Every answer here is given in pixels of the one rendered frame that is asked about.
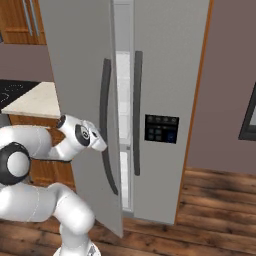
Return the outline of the grey freezer door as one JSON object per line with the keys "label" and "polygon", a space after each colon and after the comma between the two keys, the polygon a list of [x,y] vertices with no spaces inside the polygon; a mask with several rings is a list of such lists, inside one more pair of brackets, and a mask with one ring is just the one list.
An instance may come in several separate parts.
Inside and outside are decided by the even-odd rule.
{"label": "grey freezer door", "polygon": [[72,161],[78,195],[96,219],[123,235],[121,168],[113,0],[39,0],[60,112],[92,122],[100,131],[100,89],[105,58],[111,60],[110,97],[117,136],[118,187],[106,178],[102,152],[85,149]]}

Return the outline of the black framed appliance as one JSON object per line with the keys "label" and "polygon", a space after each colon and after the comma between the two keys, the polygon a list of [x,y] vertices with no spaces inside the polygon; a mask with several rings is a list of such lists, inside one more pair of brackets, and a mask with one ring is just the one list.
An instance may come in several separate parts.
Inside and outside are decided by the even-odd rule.
{"label": "black framed appliance", "polygon": [[251,120],[256,108],[256,83],[249,100],[246,114],[239,133],[239,140],[256,141],[256,124],[252,124]]}

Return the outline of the wooden fridge side panel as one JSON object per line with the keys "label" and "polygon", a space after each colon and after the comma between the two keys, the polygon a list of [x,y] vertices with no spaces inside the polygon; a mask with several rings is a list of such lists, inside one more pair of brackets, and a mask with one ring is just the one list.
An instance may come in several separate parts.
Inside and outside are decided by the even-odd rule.
{"label": "wooden fridge side panel", "polygon": [[199,90],[200,90],[202,70],[203,70],[203,65],[204,65],[205,52],[206,52],[206,46],[207,46],[207,41],[208,41],[208,34],[209,34],[210,23],[211,23],[211,18],[212,18],[213,6],[214,6],[214,0],[209,0],[205,29],[204,29],[204,37],[203,37],[203,43],[202,43],[202,49],[201,49],[201,55],[200,55],[200,62],[199,62],[199,67],[198,67],[197,80],[196,80],[196,87],[195,87],[195,91],[194,91],[194,99],[193,99],[193,105],[192,105],[192,111],[191,111],[190,125],[189,125],[189,130],[188,130],[186,151],[185,151],[185,155],[184,155],[184,164],[183,164],[183,169],[182,169],[179,194],[178,194],[178,200],[177,200],[177,207],[176,207],[176,213],[175,213],[175,219],[174,219],[173,225],[177,225],[177,222],[178,222],[178,213],[179,213],[179,209],[180,209],[182,188],[184,185],[185,171],[187,168],[188,155],[189,155],[189,150],[190,150],[190,145],[191,145],[192,130],[193,130],[193,125],[194,125],[194,120],[195,120],[195,113],[196,113],[196,108],[197,108],[198,94],[199,94]]}

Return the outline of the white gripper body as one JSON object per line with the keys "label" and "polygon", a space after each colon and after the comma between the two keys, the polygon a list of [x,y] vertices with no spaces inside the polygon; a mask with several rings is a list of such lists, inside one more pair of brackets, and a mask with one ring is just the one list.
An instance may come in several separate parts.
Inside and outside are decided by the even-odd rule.
{"label": "white gripper body", "polygon": [[90,147],[96,151],[103,152],[107,148],[107,144],[97,131],[92,131],[90,135]]}

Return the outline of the black hob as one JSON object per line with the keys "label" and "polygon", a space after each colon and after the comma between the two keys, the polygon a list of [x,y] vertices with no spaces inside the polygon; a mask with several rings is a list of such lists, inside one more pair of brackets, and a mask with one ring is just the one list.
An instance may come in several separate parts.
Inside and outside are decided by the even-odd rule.
{"label": "black hob", "polygon": [[37,85],[38,81],[0,79],[0,112]]}

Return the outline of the grey fridge door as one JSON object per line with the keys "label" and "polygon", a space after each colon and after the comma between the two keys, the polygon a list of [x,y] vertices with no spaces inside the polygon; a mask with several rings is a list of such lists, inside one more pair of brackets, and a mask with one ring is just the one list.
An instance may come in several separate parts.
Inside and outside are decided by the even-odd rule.
{"label": "grey fridge door", "polygon": [[134,216],[174,224],[209,0],[134,0],[143,52]]}

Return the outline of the wooden wall cupboard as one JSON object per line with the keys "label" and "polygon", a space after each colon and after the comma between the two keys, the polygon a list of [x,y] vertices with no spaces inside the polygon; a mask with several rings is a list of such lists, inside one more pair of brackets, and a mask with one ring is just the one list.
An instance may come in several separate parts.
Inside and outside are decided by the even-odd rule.
{"label": "wooden wall cupboard", "polygon": [[0,33],[6,44],[45,45],[38,0],[0,0]]}

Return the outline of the grey fridge body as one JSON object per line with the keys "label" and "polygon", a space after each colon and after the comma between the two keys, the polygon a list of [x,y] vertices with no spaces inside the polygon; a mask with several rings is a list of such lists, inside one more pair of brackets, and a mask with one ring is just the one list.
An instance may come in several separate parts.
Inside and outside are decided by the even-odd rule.
{"label": "grey fridge body", "polygon": [[127,212],[132,211],[131,7],[131,0],[114,0],[122,204]]}

